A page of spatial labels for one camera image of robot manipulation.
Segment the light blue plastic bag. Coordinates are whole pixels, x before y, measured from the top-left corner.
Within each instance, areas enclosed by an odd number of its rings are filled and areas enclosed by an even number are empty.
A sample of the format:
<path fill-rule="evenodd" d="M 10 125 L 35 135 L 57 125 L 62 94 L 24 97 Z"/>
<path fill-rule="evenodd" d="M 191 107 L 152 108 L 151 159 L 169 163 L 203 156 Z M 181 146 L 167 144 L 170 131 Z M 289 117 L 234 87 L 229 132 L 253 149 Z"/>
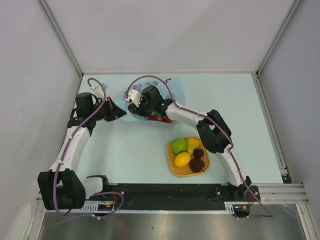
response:
<path fill-rule="evenodd" d="M 186 98 L 185 98 L 185 91 L 183 88 L 183 84 L 177 77 L 170 77 L 164 80 L 166 85 L 169 87 L 173 98 L 178 101 L 180 104 L 185 105 L 186 104 Z M 136 90 L 139 93 L 142 92 L 146 87 L 148 86 L 154 86 L 159 90 L 159 93 L 164 99 L 171 98 L 171 95 L 168 91 L 168 89 L 165 87 L 163 83 L 161 83 L 159 80 L 156 79 L 149 79 L 148 81 L 143 82 L 142 80 L 138 80 L 137 82 L 130 85 L 129 90 Z M 158 118 L 155 113 L 153 113 L 150 117 L 144 117 L 132 114 L 128 110 L 128 106 L 130 105 L 129 102 L 125 101 L 126 97 L 126 91 L 121 93 L 114 103 L 120 107 L 121 109 L 126 111 L 126 115 L 122 116 L 119 120 L 122 122 L 127 123 L 139 123 L 144 124 L 146 126 L 152 126 L 157 128 L 171 128 L 174 125 L 176 125 L 176 122 L 172 122 L 170 120 L 165 120 L 164 118 Z"/>

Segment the yellow fake lemon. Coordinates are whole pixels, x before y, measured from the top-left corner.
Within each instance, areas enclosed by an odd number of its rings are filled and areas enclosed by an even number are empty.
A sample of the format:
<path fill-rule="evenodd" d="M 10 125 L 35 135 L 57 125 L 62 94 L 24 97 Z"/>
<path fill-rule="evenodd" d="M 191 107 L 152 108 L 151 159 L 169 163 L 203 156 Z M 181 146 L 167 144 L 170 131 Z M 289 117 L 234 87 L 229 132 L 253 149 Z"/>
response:
<path fill-rule="evenodd" d="M 188 152 L 181 152 L 176 155 L 174 159 L 174 165 L 177 168 L 183 168 L 189 164 L 191 155 Z"/>
<path fill-rule="evenodd" d="M 186 140 L 188 144 L 187 152 L 192 155 L 194 150 L 200 145 L 200 139 L 197 137 L 188 137 Z"/>

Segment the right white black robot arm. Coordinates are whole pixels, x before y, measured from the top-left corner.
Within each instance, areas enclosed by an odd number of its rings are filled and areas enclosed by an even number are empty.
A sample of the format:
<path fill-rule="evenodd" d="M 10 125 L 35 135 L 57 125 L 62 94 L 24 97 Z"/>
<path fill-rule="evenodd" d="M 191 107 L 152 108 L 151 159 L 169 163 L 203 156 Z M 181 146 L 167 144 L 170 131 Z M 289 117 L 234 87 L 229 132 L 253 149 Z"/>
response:
<path fill-rule="evenodd" d="M 125 100 L 130 103 L 128 110 L 134 115 L 146 118 L 156 114 L 161 118 L 195 128 L 204 148 L 217 156 L 227 173 L 231 196 L 237 201 L 242 201 L 248 196 L 252 181 L 241 169 L 235 157 L 231 130 L 218 111 L 213 109 L 202 112 L 188 109 L 178 103 L 172 93 L 170 98 L 164 99 L 153 85 L 146 87 L 142 92 L 128 89 Z"/>

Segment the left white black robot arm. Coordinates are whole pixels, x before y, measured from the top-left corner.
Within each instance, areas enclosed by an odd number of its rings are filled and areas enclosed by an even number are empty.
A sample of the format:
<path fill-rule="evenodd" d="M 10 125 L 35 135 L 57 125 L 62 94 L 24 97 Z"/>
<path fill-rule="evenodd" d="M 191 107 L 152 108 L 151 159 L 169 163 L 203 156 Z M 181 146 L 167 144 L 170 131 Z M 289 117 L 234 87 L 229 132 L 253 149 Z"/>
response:
<path fill-rule="evenodd" d="M 90 197 L 95 195 L 98 199 L 105 200 L 111 193 L 105 175 L 91 175 L 80 180 L 77 169 L 96 123 L 101 120 L 115 121 L 126 115 L 126 112 L 115 105 L 102 90 L 77 94 L 75 104 L 56 160 L 48 171 L 40 172 L 37 177 L 47 210 L 80 209 Z"/>

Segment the woven bamboo tray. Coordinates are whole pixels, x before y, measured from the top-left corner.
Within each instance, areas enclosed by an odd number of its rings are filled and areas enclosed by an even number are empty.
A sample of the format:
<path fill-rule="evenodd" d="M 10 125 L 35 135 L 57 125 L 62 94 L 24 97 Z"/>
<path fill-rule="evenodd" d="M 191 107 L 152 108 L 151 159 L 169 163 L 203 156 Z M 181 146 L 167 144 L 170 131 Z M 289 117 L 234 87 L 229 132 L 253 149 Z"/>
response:
<path fill-rule="evenodd" d="M 203 160 L 205 167 L 201 172 L 198 172 L 198 173 L 192 172 L 189 167 L 189 164 L 186 165 L 185 167 L 181 167 L 181 168 L 175 166 L 174 160 L 175 160 L 175 157 L 177 156 L 177 154 L 175 154 L 172 151 L 172 146 L 171 146 L 172 141 L 169 142 L 166 147 L 166 154 L 167 154 L 167 161 L 168 161 L 169 168 L 174 175 L 176 175 L 177 177 L 190 177 L 190 176 L 200 175 L 200 174 L 203 174 L 208 171 L 208 169 L 211 166 L 211 161 L 209 158 L 209 154 L 208 154 L 207 150 L 205 149 L 204 145 L 202 144 L 201 140 L 200 140 L 200 145 L 197 147 L 197 149 L 204 150 L 204 156 L 200 159 Z"/>

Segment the red cherry tomato bunch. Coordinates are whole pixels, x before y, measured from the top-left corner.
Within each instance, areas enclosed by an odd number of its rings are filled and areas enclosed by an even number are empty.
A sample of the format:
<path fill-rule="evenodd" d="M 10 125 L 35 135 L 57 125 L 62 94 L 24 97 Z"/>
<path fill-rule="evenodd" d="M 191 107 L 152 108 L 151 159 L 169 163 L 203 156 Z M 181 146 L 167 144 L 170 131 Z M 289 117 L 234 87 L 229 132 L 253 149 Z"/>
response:
<path fill-rule="evenodd" d="M 165 117 L 160 117 L 157 114 L 151 114 L 147 117 L 148 121 L 155 121 L 155 122 L 162 122 L 162 123 L 166 123 L 166 124 L 172 124 L 172 120 L 167 119 Z"/>

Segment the green fake lime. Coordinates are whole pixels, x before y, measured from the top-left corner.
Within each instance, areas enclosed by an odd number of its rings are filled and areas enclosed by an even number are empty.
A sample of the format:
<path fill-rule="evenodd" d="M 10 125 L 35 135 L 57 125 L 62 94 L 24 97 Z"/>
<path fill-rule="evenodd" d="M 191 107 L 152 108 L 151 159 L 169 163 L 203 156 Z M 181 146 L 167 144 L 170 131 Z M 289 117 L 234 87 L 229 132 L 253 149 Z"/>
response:
<path fill-rule="evenodd" d="M 188 150 L 188 143 L 184 138 L 176 138 L 171 142 L 171 149 L 177 155 Z"/>

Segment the dark red fake plum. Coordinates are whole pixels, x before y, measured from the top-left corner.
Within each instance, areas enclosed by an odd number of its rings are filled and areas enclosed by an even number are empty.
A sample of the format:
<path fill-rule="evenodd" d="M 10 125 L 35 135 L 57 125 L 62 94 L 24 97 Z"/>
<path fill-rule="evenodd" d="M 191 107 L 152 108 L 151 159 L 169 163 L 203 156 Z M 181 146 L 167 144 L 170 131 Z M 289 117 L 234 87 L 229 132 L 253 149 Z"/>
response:
<path fill-rule="evenodd" d="M 199 173 L 205 168 L 205 163 L 199 158 L 194 158 L 189 162 L 189 167 L 193 173 Z"/>
<path fill-rule="evenodd" d="M 196 148 L 193 150 L 193 156 L 195 159 L 201 159 L 205 155 L 205 151 L 201 148 Z"/>

